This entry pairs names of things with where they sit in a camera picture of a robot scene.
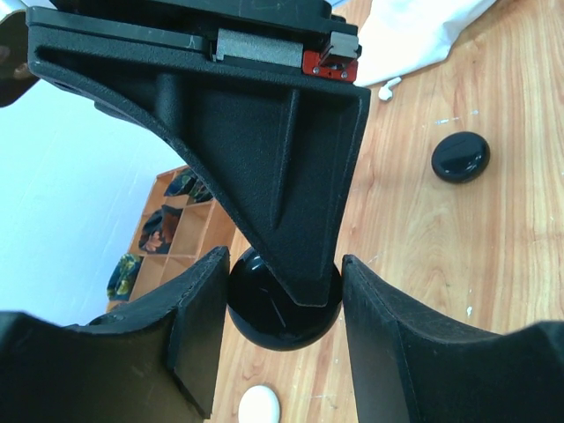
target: black stone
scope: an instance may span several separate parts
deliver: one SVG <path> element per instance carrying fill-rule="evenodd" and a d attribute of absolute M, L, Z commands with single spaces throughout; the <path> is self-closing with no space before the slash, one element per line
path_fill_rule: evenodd
<path fill-rule="evenodd" d="M 296 304 L 251 248 L 231 272 L 227 304 L 245 338 L 263 348 L 291 351 L 313 344 L 330 329 L 342 299 L 342 278 L 333 265 L 329 302 L 324 307 Z"/>
<path fill-rule="evenodd" d="M 437 145 L 431 164 L 444 181 L 464 183 L 480 176 L 489 161 L 490 147 L 483 137 L 473 132 L 458 132 Z"/>

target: wooden surface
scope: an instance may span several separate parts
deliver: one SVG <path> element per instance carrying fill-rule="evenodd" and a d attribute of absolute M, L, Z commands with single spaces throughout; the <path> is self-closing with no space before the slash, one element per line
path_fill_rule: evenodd
<path fill-rule="evenodd" d="M 352 0 L 360 23 L 368 0 Z M 442 313 L 501 333 L 564 319 L 564 2 L 499 0 L 447 62 L 373 94 L 336 261 L 352 253 Z M 471 130 L 492 149 L 464 186 L 434 176 L 447 135 Z M 246 248 L 235 236 L 232 262 Z M 226 320 L 214 422 L 236 421 L 243 392 L 272 386 L 282 421 L 357 421 L 340 318 L 307 349 L 253 346 Z"/>

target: red metal part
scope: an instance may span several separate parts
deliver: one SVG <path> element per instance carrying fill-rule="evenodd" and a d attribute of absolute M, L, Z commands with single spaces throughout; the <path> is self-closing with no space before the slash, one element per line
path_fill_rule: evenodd
<path fill-rule="evenodd" d="M 354 82 L 359 69 L 359 62 L 352 61 L 343 70 L 332 69 L 320 64 L 321 56 L 316 51 L 306 50 L 303 52 L 303 62 L 301 69 L 306 75 L 335 79 L 337 81 Z"/>

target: white cloth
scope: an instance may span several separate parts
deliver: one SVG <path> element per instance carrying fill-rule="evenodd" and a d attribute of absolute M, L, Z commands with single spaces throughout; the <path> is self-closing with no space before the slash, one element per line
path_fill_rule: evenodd
<path fill-rule="evenodd" d="M 356 85 L 368 86 L 447 58 L 458 35 L 495 0 L 372 0 L 359 38 Z"/>

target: patterned fabric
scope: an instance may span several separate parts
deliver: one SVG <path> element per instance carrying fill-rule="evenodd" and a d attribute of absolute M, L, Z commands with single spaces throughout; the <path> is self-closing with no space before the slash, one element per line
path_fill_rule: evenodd
<path fill-rule="evenodd" d="M 210 201 L 213 198 L 212 193 L 190 168 L 184 169 L 176 176 L 165 192 L 166 197 L 183 195 L 193 198 L 196 203 Z"/>
<path fill-rule="evenodd" d="M 163 205 L 143 226 L 139 248 L 149 254 L 168 254 L 182 209 Z"/>
<path fill-rule="evenodd" d="M 127 301 L 130 298 L 142 262 L 143 257 L 136 254 L 128 253 L 120 258 L 108 282 L 110 301 Z"/>

